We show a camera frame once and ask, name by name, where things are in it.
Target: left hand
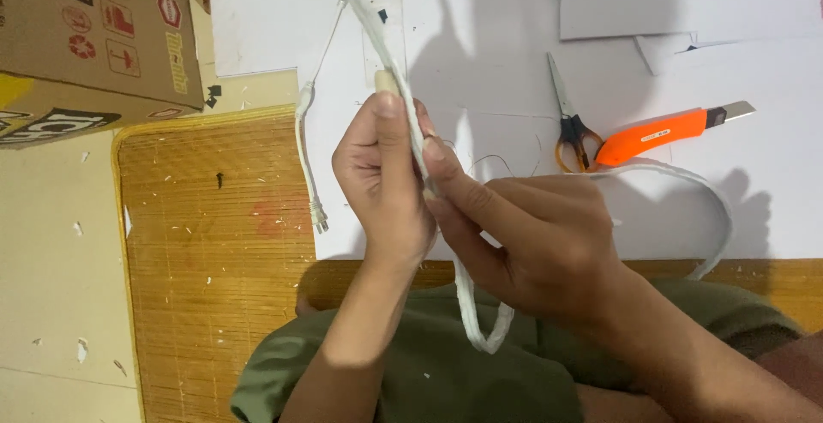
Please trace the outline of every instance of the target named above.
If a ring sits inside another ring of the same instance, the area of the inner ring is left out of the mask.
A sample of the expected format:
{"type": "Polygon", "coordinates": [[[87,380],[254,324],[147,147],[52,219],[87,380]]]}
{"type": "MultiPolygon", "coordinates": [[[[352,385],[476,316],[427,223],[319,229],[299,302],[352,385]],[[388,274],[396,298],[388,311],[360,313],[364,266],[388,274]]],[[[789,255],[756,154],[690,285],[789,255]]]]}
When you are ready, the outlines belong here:
{"type": "MultiPolygon", "coordinates": [[[[415,108],[423,135],[433,135],[426,107],[415,100],[415,108]]],[[[332,167],[365,230],[365,260],[416,270],[431,250],[436,224],[424,204],[403,100],[390,92],[370,96],[334,151],[332,167]]]]}

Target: power cord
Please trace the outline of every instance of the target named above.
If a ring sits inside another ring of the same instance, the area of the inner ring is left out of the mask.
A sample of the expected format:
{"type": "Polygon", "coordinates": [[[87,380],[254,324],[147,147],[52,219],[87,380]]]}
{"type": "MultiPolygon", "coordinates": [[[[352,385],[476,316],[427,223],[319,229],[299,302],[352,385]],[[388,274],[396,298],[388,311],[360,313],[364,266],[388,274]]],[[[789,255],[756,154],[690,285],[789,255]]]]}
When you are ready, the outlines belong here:
{"type": "Polygon", "coordinates": [[[320,198],[317,195],[317,185],[314,183],[314,176],[311,173],[311,166],[306,159],[306,145],[305,145],[305,127],[303,121],[305,120],[306,112],[311,107],[314,100],[314,81],[320,74],[320,67],[323,65],[323,60],[326,57],[329,46],[332,44],[334,31],[337,29],[337,24],[340,22],[340,16],[343,9],[348,4],[347,0],[338,0],[337,9],[334,15],[334,24],[332,31],[328,34],[328,39],[323,48],[323,53],[320,54],[320,59],[317,62],[317,67],[311,79],[306,81],[303,89],[300,90],[300,96],[297,101],[297,108],[294,110],[294,138],[297,140],[297,153],[300,155],[300,165],[303,167],[303,176],[306,180],[306,188],[309,189],[309,213],[311,213],[311,224],[317,229],[319,234],[328,231],[328,216],[323,211],[323,204],[320,203],[320,198]]]}

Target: hand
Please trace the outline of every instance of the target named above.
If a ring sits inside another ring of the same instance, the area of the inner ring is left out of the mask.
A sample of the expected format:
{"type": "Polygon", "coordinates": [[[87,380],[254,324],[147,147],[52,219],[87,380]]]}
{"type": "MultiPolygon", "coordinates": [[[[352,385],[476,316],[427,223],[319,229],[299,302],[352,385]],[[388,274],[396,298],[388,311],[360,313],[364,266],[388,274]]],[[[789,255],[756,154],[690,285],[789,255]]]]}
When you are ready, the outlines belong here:
{"type": "MultiPolygon", "coordinates": [[[[426,107],[417,100],[415,107],[423,134],[431,135],[426,107]]],[[[417,269],[431,250],[436,225],[423,204],[403,100],[389,92],[369,97],[334,151],[332,167],[363,224],[365,259],[417,269]]]]}
{"type": "Polygon", "coordinates": [[[521,312],[575,331],[601,326],[611,294],[634,272],[617,257],[612,218],[594,183],[553,175],[483,186],[439,138],[424,145],[442,195],[427,199],[427,207],[475,283],[521,312]],[[503,247],[488,243],[481,230],[503,247]]]}

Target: yellow sticker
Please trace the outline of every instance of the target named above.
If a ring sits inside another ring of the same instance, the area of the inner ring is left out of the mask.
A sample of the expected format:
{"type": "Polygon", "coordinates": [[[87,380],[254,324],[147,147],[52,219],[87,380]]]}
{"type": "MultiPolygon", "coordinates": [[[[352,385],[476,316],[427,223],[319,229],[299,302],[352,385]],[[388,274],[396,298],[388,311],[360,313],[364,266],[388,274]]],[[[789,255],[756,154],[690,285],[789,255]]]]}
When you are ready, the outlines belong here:
{"type": "Polygon", "coordinates": [[[0,73],[0,109],[26,94],[34,83],[33,79],[0,73]]]}
{"type": "Polygon", "coordinates": [[[183,67],[183,36],[179,33],[165,33],[165,45],[169,49],[169,64],[171,65],[171,80],[174,82],[174,91],[189,93],[189,78],[183,67]]]}

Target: right hand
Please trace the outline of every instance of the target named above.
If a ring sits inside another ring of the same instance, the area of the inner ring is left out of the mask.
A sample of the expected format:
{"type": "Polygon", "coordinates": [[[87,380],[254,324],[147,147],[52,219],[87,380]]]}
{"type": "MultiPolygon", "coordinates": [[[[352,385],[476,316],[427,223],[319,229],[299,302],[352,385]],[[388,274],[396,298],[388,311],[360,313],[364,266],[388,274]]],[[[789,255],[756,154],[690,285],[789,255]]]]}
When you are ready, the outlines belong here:
{"type": "Polygon", "coordinates": [[[448,246],[472,280],[520,312],[591,333],[635,272],[617,257],[612,218],[591,179],[494,179],[463,172],[451,148],[428,137],[423,157],[440,197],[427,199],[448,246]],[[480,235],[486,230],[503,246],[480,235]]]}

